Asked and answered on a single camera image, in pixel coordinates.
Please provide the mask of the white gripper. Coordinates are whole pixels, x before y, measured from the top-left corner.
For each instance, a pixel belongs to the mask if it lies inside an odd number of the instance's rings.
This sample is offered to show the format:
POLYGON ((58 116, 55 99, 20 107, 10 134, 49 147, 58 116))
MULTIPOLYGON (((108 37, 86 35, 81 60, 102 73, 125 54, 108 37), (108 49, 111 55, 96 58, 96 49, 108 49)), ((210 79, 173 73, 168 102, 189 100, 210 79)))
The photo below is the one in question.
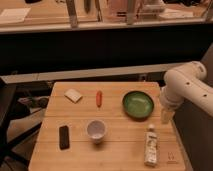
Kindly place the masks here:
POLYGON ((164 86, 161 89, 159 100, 164 107, 161 111, 161 122, 163 124, 168 124, 175 114, 174 110, 181 106, 184 98, 174 93, 168 86, 164 86))

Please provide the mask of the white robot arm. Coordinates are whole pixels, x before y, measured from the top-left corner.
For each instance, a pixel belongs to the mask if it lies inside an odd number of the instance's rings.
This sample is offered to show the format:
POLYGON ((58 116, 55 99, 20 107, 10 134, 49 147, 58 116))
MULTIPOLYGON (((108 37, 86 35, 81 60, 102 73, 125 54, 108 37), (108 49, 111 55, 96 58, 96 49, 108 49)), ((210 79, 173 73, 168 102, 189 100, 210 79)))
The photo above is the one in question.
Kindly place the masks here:
POLYGON ((165 86, 159 95, 163 124, 169 123, 185 99, 213 117, 213 87, 203 82, 206 76, 207 70, 199 61, 185 63, 165 73, 165 86))

